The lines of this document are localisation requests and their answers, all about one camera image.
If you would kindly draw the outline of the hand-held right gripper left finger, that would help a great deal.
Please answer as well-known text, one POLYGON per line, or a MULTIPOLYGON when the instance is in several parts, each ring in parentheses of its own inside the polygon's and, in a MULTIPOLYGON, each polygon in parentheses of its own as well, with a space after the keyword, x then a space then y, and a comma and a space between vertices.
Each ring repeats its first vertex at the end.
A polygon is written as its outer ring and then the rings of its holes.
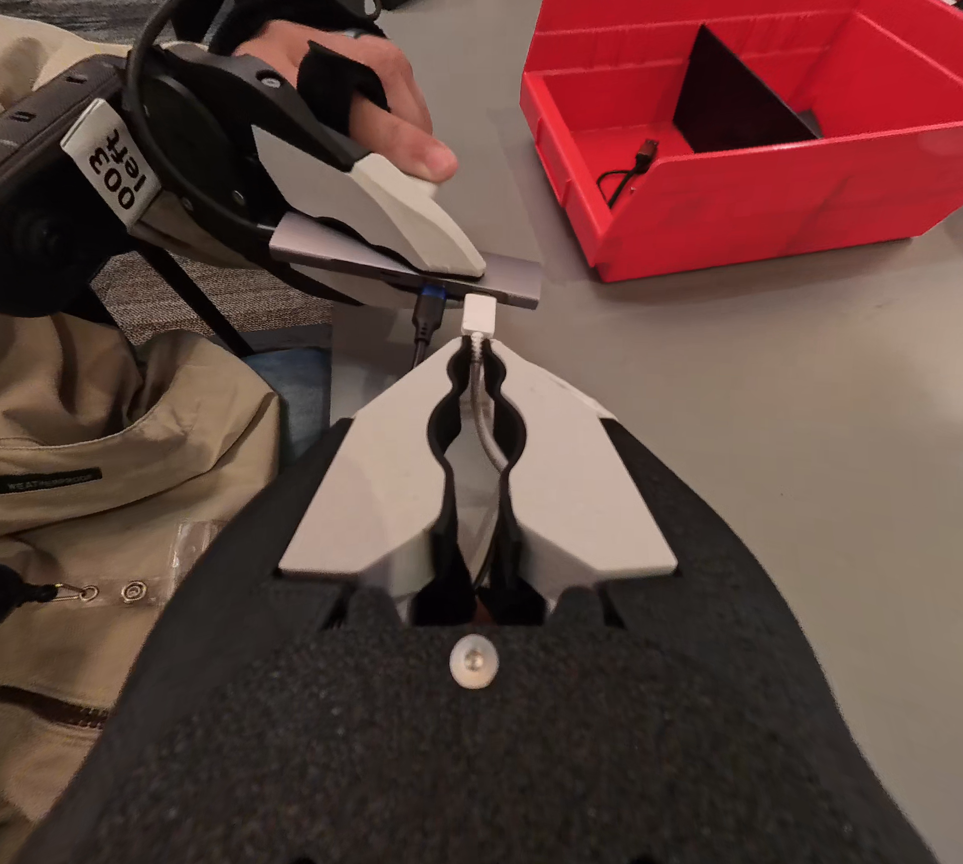
POLYGON ((451 341, 348 420, 278 569, 410 600, 418 625, 463 622, 446 453, 459 436, 463 343, 451 341))

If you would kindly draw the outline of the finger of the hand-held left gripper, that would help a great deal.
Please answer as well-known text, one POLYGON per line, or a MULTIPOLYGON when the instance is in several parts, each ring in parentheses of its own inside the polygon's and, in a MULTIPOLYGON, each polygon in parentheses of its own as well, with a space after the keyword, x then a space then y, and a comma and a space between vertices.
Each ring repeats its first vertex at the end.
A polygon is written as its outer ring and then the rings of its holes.
POLYGON ((383 281, 298 264, 290 264, 290 268, 359 304, 366 306, 395 305, 395 288, 383 281))
POLYGON ((314 220, 341 223, 355 238, 425 272, 479 278, 487 269, 468 236, 434 199, 434 187, 389 159, 332 133, 348 166, 253 126, 257 157, 287 205, 314 220))

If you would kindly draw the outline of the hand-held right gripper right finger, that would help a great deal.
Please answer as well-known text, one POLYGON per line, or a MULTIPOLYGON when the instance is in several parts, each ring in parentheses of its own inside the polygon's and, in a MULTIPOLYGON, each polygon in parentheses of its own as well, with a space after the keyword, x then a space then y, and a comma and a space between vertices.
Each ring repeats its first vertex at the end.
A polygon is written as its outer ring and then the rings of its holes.
POLYGON ((486 551, 491 595, 536 593, 673 574, 678 559, 613 441, 600 403, 486 341, 486 454, 499 474, 486 551))

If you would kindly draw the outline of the grey hub with black cable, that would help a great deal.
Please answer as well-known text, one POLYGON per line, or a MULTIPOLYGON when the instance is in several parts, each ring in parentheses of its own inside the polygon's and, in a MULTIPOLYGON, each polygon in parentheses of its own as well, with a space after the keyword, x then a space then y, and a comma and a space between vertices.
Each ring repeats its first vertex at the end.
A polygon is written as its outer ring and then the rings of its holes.
MULTIPOLYGON (((164 0, 149 16, 127 59, 126 72, 130 77, 134 76, 136 68, 141 67, 151 49, 169 50, 192 45, 211 55, 236 57, 232 50, 218 52, 213 47, 202 48, 190 42, 176 43, 166 48, 160 45, 159 38, 163 29, 168 26, 182 4, 188 1, 190 0, 164 0)), ((339 0, 307 1, 307 7, 312 9, 343 7, 339 0)), ((359 3, 362 8, 372 7, 373 11, 361 15, 348 12, 348 29, 357 29, 361 22, 373 22, 379 16, 379 0, 359 0, 359 3)), ((283 0, 260 0, 257 5, 272 10, 281 7, 283 0)), ((262 63, 258 58, 247 55, 236 58, 250 58, 262 63)), ((282 78, 296 88, 320 121, 353 141, 355 140, 350 137, 349 121, 355 95, 368 97, 383 110, 386 108, 387 99, 382 94, 381 82, 374 72, 316 43, 310 45, 300 64, 295 82, 290 82, 283 76, 282 78)), ((436 187, 433 183, 430 184, 434 187, 436 201, 436 187)), ((435 288, 443 292, 449 301, 460 301, 477 294, 501 304, 534 309, 540 296, 542 273, 539 265, 532 261, 483 253, 475 247, 487 264, 485 274, 479 278, 420 271, 411 267, 402 257, 356 239, 355 234, 341 223, 310 219, 295 210, 282 217, 269 247, 274 259, 288 264, 383 281, 395 288, 395 297, 415 297, 435 288)))

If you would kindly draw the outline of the red plastic bin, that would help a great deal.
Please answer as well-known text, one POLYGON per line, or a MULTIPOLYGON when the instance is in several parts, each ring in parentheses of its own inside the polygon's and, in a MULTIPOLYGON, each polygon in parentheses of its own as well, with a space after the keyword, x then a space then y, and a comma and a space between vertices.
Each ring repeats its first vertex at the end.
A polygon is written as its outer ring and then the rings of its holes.
POLYGON ((942 0, 542 0, 520 105, 606 282, 911 239, 961 208, 961 26, 942 0), (823 137, 693 153, 703 24, 823 137))

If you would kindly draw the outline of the person's left hand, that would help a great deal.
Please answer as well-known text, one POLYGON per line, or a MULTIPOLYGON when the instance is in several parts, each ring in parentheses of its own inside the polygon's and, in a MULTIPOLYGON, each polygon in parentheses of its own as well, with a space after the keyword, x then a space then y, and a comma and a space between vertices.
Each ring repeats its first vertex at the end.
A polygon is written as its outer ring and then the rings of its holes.
POLYGON ((351 38, 287 20, 272 20, 233 54, 256 57, 294 83, 312 43, 366 65, 379 76, 385 90, 388 111, 355 95, 349 117, 350 137, 411 176, 437 185, 454 176, 458 161, 433 135, 427 102, 412 66, 392 41, 372 35, 351 38))

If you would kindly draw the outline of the person's blue jeans leg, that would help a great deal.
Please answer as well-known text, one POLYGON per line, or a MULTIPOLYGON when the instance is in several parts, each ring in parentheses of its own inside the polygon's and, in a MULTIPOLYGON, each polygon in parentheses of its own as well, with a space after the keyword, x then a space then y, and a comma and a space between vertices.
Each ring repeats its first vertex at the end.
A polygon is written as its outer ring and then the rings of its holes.
POLYGON ((331 424, 331 352, 313 346, 243 358, 280 400, 279 469, 290 467, 331 424))

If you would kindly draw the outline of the black bin divider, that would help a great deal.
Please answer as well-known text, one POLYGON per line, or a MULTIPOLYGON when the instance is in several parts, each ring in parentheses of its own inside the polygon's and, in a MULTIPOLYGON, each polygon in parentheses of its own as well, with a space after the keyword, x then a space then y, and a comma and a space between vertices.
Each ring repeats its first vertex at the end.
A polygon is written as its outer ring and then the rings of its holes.
POLYGON ((706 25, 693 41, 672 124, 695 154, 770 148, 823 137, 706 25))

